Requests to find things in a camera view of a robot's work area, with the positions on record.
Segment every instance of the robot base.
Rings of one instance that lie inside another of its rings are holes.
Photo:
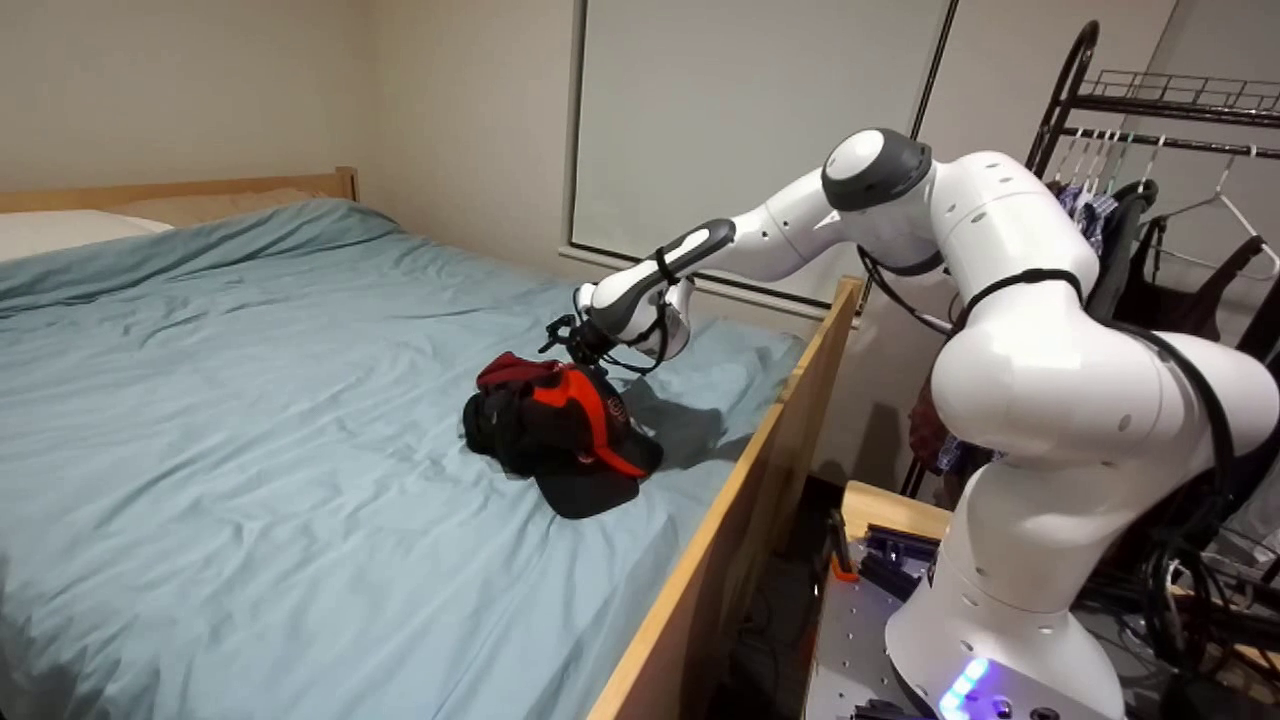
[[[940,720],[968,715],[963,696],[995,668],[1015,668],[1020,687],[1046,685],[1046,696],[1020,694],[1025,710],[1064,710],[1059,700],[1068,700],[1071,715],[1088,710],[1100,720],[1125,720],[1116,666],[1071,611],[1028,615],[980,604],[963,592],[963,577],[946,570],[890,621],[886,648],[899,682]]]

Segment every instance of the black cable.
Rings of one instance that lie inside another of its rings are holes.
[[[868,281],[897,303],[904,309],[916,323],[940,332],[940,338],[953,338],[953,323],[935,322],[935,317],[924,317],[916,303],[908,303],[890,281],[886,281],[886,270],[878,263],[878,256],[868,256],[863,247],[856,247],[856,256],[863,262],[868,270]]]

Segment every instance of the bed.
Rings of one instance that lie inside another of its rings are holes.
[[[10,216],[66,209],[140,232],[0,256],[10,720],[708,710],[856,281],[807,342],[703,322],[626,379],[670,464],[555,521],[460,454],[457,409],[567,284],[412,236],[349,170],[0,191]]]

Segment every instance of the black bag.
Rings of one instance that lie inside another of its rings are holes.
[[[534,477],[567,518],[597,518],[633,496],[665,447],[629,418],[622,394],[591,367],[498,356],[465,404],[470,447]]]

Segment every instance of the pillow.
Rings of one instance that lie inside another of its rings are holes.
[[[66,254],[80,244],[108,244],[128,236],[157,236],[173,224],[146,216],[66,209],[66,214],[0,214],[0,262]]]

